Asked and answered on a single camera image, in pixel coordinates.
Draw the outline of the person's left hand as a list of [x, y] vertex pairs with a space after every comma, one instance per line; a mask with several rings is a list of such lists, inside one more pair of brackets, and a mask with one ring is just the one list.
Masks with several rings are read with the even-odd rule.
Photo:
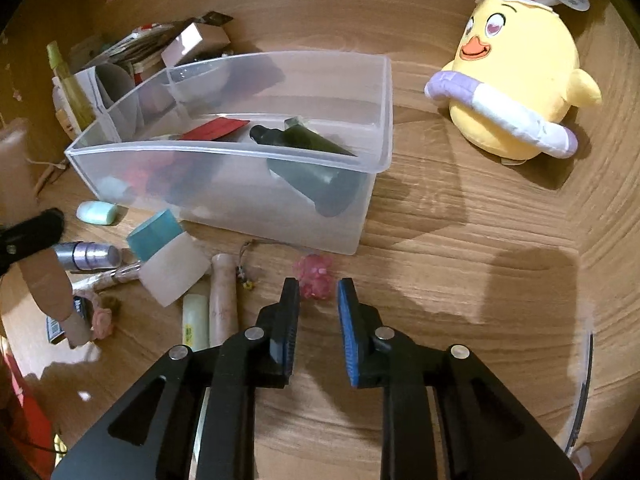
[[91, 328], [74, 307], [73, 289], [54, 246], [64, 231], [56, 208], [40, 210], [27, 161], [28, 123], [1, 129], [1, 271], [16, 264], [42, 313], [61, 325], [75, 348], [91, 340]]

